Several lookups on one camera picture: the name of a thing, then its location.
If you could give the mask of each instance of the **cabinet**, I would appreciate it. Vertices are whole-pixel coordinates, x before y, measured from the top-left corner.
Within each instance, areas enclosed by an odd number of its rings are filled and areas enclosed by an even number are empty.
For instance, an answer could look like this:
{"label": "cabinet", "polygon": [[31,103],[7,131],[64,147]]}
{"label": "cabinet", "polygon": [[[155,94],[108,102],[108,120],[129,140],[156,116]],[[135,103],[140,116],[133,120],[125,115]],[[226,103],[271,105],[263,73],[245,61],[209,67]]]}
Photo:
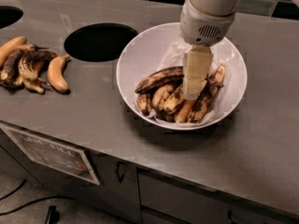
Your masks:
{"label": "cabinet", "polygon": [[287,217],[273,219],[235,205],[211,190],[199,189],[181,181],[150,172],[138,173],[143,224],[283,224],[299,223]]}
{"label": "cabinet", "polygon": [[[276,213],[271,216],[269,211],[263,213],[260,207],[240,205],[239,200],[212,189],[191,186],[184,180],[158,175],[153,173],[154,171],[141,169],[132,162],[85,149],[84,154],[100,181],[100,185],[97,185],[32,161],[5,134],[1,133],[0,138],[1,166],[13,167],[12,174],[29,177],[47,189],[73,197],[133,223],[299,223],[299,220]],[[51,139],[44,135],[40,138]],[[63,141],[56,142],[76,147]]]}
{"label": "cabinet", "polygon": [[7,136],[0,129],[0,172],[19,179],[26,179],[37,187],[41,186],[40,183],[3,148],[7,142]]}
{"label": "cabinet", "polygon": [[91,150],[84,150],[91,167],[100,180],[100,185],[97,185],[31,161],[11,140],[7,140],[3,146],[45,188],[133,223],[141,223],[137,175],[135,167],[131,163]]}

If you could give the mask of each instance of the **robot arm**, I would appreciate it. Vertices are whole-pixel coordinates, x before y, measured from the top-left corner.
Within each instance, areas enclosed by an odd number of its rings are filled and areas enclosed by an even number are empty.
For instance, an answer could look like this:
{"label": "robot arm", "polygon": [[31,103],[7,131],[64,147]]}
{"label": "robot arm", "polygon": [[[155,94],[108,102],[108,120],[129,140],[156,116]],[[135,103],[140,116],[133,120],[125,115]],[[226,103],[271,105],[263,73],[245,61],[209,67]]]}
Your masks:
{"label": "robot arm", "polygon": [[[240,1],[185,1],[180,15],[180,31],[185,42],[193,45],[184,66],[183,94],[186,100],[195,100],[205,87],[206,74],[213,60],[210,46],[223,40]],[[299,5],[299,0],[292,1]]]}
{"label": "robot arm", "polygon": [[212,46],[220,42],[234,21],[241,0],[186,0],[180,15],[187,43]]}

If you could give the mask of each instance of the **gray countertop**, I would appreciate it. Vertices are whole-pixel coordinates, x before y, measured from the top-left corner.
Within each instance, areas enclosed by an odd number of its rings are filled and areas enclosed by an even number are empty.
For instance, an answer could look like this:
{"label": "gray countertop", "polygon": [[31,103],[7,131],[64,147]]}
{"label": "gray countertop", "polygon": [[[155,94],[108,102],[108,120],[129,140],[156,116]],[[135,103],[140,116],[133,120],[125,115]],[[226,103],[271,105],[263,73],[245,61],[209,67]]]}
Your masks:
{"label": "gray countertop", "polygon": [[[24,11],[0,43],[28,41],[64,54],[78,28],[118,22],[139,33],[179,21],[180,6],[139,0],[0,0]],[[72,58],[71,94],[0,89],[0,120],[132,161],[299,217],[299,22],[237,14],[227,34],[248,68],[237,109],[217,125],[172,132],[135,116],[116,84],[117,61]]]}

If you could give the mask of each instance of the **cable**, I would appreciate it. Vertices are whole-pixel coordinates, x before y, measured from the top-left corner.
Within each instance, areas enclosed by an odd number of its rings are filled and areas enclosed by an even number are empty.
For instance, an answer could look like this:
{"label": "cable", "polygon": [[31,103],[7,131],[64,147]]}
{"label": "cable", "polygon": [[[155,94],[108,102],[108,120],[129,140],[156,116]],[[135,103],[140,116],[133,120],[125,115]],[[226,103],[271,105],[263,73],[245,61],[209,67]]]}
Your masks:
{"label": "cable", "polygon": [[28,205],[31,205],[31,204],[34,204],[34,203],[39,203],[39,202],[45,201],[47,199],[70,199],[70,200],[74,200],[73,198],[70,198],[70,197],[67,197],[67,196],[49,196],[49,197],[44,197],[44,198],[33,200],[33,201],[29,202],[29,203],[25,203],[25,204],[23,204],[23,205],[15,208],[15,209],[12,209],[10,211],[4,212],[4,213],[0,213],[0,216],[4,216],[4,215],[8,215],[8,214],[14,213],[16,211],[19,211],[19,210],[23,209],[24,207],[26,207]]}
{"label": "cable", "polygon": [[17,190],[19,190],[24,184],[26,183],[26,180],[23,179],[23,181],[19,184],[18,187],[16,187],[14,190],[12,190],[10,193],[4,195],[3,197],[0,198],[1,200],[4,200],[5,198],[9,197],[11,194],[15,193]]}

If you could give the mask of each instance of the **circular hole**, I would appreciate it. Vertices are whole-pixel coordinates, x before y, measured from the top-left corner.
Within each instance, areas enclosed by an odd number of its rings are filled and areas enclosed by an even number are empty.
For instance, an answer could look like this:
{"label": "circular hole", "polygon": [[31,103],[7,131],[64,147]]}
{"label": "circular hole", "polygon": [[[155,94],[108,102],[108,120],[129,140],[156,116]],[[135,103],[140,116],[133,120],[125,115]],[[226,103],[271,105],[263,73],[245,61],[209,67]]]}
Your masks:
{"label": "circular hole", "polygon": [[125,46],[138,35],[133,28],[117,23],[98,23],[82,27],[64,42],[65,51],[85,62],[118,59]]}
{"label": "circular hole", "polygon": [[17,7],[0,6],[0,29],[15,23],[22,17],[22,10]]}

